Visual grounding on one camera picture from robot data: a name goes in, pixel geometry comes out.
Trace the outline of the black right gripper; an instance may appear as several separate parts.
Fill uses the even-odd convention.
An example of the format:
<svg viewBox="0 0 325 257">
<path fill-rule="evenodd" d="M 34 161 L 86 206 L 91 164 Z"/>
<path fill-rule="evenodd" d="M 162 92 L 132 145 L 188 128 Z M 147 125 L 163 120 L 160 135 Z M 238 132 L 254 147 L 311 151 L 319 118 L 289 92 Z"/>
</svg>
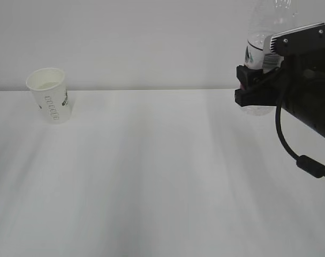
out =
<svg viewBox="0 0 325 257">
<path fill-rule="evenodd" d="M 236 77 L 240 88 L 235 90 L 235 102 L 240 107 L 275 106 L 282 88 L 288 83 L 288 72 L 279 67 L 265 72 L 238 65 Z"/>
</svg>

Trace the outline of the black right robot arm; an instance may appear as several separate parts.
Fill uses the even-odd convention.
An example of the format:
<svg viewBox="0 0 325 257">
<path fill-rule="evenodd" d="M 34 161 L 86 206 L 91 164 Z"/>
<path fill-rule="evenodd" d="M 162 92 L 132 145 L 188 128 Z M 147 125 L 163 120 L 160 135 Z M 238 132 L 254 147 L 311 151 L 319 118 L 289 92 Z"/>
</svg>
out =
<svg viewBox="0 0 325 257">
<path fill-rule="evenodd" d="M 325 138 L 325 48 L 286 56 L 280 67 L 265 73 L 239 65 L 240 107 L 281 107 Z"/>
</svg>

